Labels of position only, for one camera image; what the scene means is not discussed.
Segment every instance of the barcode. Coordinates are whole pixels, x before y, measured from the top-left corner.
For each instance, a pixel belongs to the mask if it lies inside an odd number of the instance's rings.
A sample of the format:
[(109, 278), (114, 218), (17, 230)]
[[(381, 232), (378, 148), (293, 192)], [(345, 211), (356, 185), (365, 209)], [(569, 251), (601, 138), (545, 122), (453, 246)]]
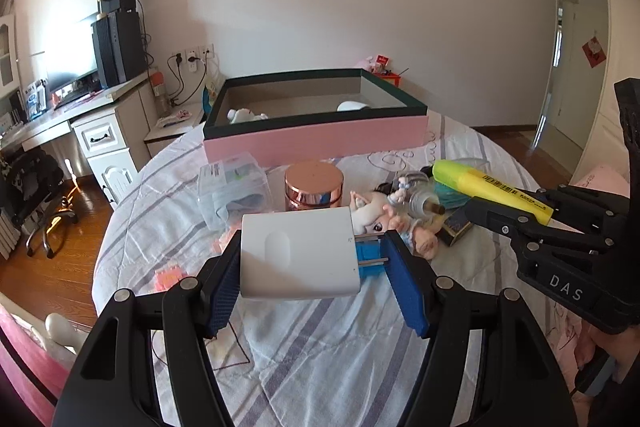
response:
[(512, 188), (509, 185), (505, 185), (501, 181), (496, 180), (495, 178), (492, 178), (491, 176), (485, 176), (484, 177), (484, 181), (487, 181), (487, 182), (491, 183), (492, 185), (495, 185), (496, 187), (498, 187), (501, 190), (504, 190), (505, 192), (508, 192), (510, 194), (517, 194), (518, 193), (518, 190), (516, 188)]

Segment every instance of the striped bedsheet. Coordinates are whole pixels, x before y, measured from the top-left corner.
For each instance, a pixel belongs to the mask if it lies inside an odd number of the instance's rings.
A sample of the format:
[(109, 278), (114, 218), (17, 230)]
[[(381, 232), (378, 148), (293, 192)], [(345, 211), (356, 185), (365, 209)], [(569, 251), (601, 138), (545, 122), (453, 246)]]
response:
[[(530, 174), (503, 149), (469, 127), (431, 111), (427, 144), (413, 150), (334, 158), (344, 190), (367, 190), (397, 171), (437, 158), (485, 158), (493, 175), (536, 189)], [(95, 265), (92, 295), (98, 313), (118, 288), (151, 293), (156, 270), (176, 265), (194, 275), (212, 255), (214, 235), (196, 204), (198, 172), (206, 163), (202, 126), (181, 137), (142, 169), (111, 217)], [(275, 203), (284, 202), (284, 167), (268, 171)], [(473, 227), (452, 248), (441, 247), (434, 270), (476, 291), (506, 286), (526, 298), (545, 333), (552, 306), (516, 277), (508, 240)], [(153, 336), (158, 394), (166, 422), (179, 425), (162, 332)], [(468, 417), (478, 369), (480, 334), (472, 333), (454, 425)], [(207, 343), (216, 380), (235, 425), (395, 425), (426, 349), (404, 325), (386, 277), (367, 279), (356, 296), (272, 303), (239, 298), (230, 326)]]

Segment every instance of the computer monitor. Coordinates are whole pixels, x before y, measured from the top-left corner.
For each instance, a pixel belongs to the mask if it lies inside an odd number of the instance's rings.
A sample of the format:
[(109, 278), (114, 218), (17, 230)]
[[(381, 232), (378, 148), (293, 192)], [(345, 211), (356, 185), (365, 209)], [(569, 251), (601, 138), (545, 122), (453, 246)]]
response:
[(98, 14), (57, 29), (45, 49), (48, 94), (97, 71), (91, 24)]

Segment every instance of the metal screw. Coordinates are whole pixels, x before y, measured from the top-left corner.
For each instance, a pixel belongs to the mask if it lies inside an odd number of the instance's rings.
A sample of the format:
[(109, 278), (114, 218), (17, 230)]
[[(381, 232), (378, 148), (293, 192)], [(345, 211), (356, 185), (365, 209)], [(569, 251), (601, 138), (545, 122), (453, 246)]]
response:
[(436, 286), (443, 290), (450, 290), (453, 288), (453, 279), (445, 276), (438, 277), (436, 279)]
[(126, 288), (122, 288), (113, 294), (113, 300), (116, 302), (124, 302), (129, 298), (130, 295), (131, 295), (130, 290), (127, 290)]
[(504, 291), (504, 297), (510, 301), (517, 301), (520, 298), (520, 292), (516, 288), (507, 288)]
[(183, 290), (193, 290), (198, 285), (195, 277), (185, 277), (180, 281), (180, 288)]

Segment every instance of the open box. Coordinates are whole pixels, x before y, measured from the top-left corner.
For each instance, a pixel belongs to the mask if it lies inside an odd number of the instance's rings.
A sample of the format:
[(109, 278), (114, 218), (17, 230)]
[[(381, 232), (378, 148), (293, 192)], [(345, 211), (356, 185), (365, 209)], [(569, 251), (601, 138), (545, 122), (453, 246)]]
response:
[[(370, 106), (337, 111), (353, 100)], [(229, 124), (229, 109), (269, 120)], [(424, 145), (427, 106), (364, 70), (258, 74), (225, 81), (204, 126), (209, 162), (249, 152), (263, 168)]]

